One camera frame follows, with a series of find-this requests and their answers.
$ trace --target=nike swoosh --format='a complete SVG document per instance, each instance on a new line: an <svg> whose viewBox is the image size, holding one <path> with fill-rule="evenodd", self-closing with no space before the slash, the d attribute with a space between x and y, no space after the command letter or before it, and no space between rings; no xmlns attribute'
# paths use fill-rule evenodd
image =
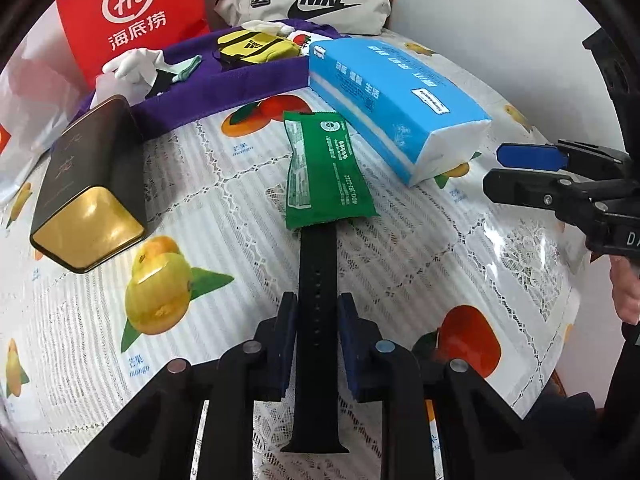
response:
<svg viewBox="0 0 640 480"><path fill-rule="evenodd" d="M298 2L300 0L296 0L293 2L291 7L289 7L289 12L287 13L288 18L298 18L300 20L311 20L312 18L317 18L318 16L322 16L323 14L328 14L329 12L335 12L336 10L348 9L349 7L356 7L362 4L351 4L351 5L337 5L333 7L325 7L324 9L315 9L315 10L302 10L298 7Z"/></svg>

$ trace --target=plastic bag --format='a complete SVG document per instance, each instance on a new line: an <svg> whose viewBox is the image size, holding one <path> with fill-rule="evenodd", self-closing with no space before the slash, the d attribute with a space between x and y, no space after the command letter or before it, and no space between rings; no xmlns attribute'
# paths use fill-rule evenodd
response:
<svg viewBox="0 0 640 480"><path fill-rule="evenodd" d="M0 75L0 207L69 125L80 92L45 62L14 53Z"/></svg>
<svg viewBox="0 0 640 480"><path fill-rule="evenodd" d="M137 105L145 100L150 91L151 85L144 80L131 83L126 79L117 79L113 72L107 72L95 78L95 94L89 108L94 109L114 95L123 96L129 106Z"/></svg>

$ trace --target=blue tissue box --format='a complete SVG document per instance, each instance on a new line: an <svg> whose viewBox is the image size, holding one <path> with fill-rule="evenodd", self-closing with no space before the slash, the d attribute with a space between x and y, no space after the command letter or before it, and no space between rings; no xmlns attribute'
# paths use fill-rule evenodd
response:
<svg viewBox="0 0 640 480"><path fill-rule="evenodd" d="M409 54L366 38L313 43L309 86L409 186L468 162L491 117Z"/></svg>

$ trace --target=yellow adidas item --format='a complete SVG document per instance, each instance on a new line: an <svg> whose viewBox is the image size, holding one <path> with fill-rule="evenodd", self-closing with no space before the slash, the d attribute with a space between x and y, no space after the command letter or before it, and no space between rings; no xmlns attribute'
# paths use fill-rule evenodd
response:
<svg viewBox="0 0 640 480"><path fill-rule="evenodd" d="M220 61L232 68L300 56L300 47L265 32L237 30L218 38Z"/></svg>

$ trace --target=green packet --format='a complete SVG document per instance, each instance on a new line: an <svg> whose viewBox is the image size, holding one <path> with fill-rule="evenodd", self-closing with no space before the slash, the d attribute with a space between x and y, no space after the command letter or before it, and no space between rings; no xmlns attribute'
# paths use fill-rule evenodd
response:
<svg viewBox="0 0 640 480"><path fill-rule="evenodd" d="M287 177L288 229L378 216L340 114L285 112L284 123L293 149Z"/></svg>

